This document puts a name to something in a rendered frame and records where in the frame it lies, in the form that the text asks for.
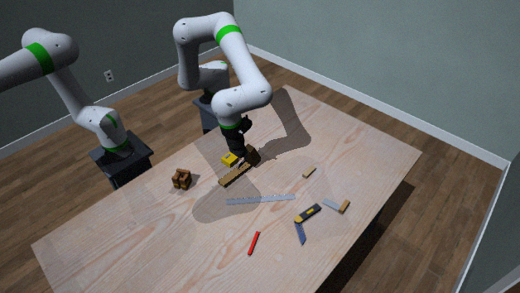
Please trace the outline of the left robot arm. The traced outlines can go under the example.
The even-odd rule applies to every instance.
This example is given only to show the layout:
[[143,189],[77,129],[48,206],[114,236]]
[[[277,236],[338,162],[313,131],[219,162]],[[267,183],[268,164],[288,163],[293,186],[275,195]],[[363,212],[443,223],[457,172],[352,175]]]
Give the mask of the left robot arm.
[[[263,108],[272,101],[272,86],[255,64],[230,13],[182,18],[174,25],[173,36],[179,57],[178,84],[185,91],[203,89],[203,98],[208,98],[222,128],[236,128],[242,122],[242,113]],[[229,66],[224,61],[199,65],[200,44],[208,41],[218,43],[240,86],[230,88]]]

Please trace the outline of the red rectangular bar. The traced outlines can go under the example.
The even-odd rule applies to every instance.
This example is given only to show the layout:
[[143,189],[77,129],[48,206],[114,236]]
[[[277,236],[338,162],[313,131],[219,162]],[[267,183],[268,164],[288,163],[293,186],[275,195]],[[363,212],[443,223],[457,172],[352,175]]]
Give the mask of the red rectangular bar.
[[248,255],[249,255],[249,256],[251,256],[251,254],[252,254],[252,252],[253,252],[253,248],[254,248],[255,243],[256,243],[256,241],[257,241],[257,239],[258,239],[258,235],[259,235],[259,232],[256,231],[255,236],[254,236],[253,241],[252,241],[252,244],[251,244],[251,246],[250,246],[250,248],[249,248],[249,250],[248,250]]

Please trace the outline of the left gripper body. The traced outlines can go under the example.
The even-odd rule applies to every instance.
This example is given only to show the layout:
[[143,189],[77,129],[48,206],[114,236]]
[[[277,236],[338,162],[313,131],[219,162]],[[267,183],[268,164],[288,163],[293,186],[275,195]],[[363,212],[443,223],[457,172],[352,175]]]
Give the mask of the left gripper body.
[[242,122],[233,129],[224,129],[220,127],[222,134],[226,138],[230,152],[238,158],[243,158],[247,154],[247,149],[244,145],[243,134],[247,132],[253,125],[252,121],[248,119],[248,115],[242,118]]

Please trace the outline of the black sliding bevel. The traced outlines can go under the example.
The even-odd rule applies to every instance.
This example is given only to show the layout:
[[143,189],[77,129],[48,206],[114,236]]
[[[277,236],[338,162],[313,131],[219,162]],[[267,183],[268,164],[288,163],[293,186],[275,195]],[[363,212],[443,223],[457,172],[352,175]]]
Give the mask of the black sliding bevel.
[[[310,208],[308,208],[307,210],[305,210],[304,212],[302,212],[301,214],[299,214],[295,217],[294,223],[296,225],[296,229],[297,229],[299,238],[301,240],[301,245],[306,240],[306,236],[304,234],[301,224],[303,222],[305,222],[307,219],[309,219],[311,216],[313,216],[314,214],[318,213],[319,211],[321,211],[321,207],[318,204],[314,204]],[[299,224],[301,226],[302,232],[300,230]]]

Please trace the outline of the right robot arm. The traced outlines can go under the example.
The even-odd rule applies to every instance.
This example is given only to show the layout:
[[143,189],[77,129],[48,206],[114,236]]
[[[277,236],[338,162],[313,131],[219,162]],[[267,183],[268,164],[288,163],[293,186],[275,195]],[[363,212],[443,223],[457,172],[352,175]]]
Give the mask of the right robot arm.
[[75,123],[97,134],[106,159],[111,162],[128,159],[134,146],[118,112],[94,104],[68,67],[79,57],[76,41],[66,34],[32,28],[22,36],[22,48],[0,60],[0,93],[46,76]]

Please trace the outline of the grey flat bar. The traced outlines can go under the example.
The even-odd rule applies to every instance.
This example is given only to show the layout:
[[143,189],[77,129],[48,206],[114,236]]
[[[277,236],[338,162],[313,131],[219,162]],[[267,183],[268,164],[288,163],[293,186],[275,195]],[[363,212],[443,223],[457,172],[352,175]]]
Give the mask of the grey flat bar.
[[288,199],[295,199],[295,195],[294,194],[269,195],[269,196],[258,196],[258,197],[248,197],[248,198],[238,198],[238,199],[226,199],[226,205],[228,205],[228,204],[248,204],[248,203],[288,200]]

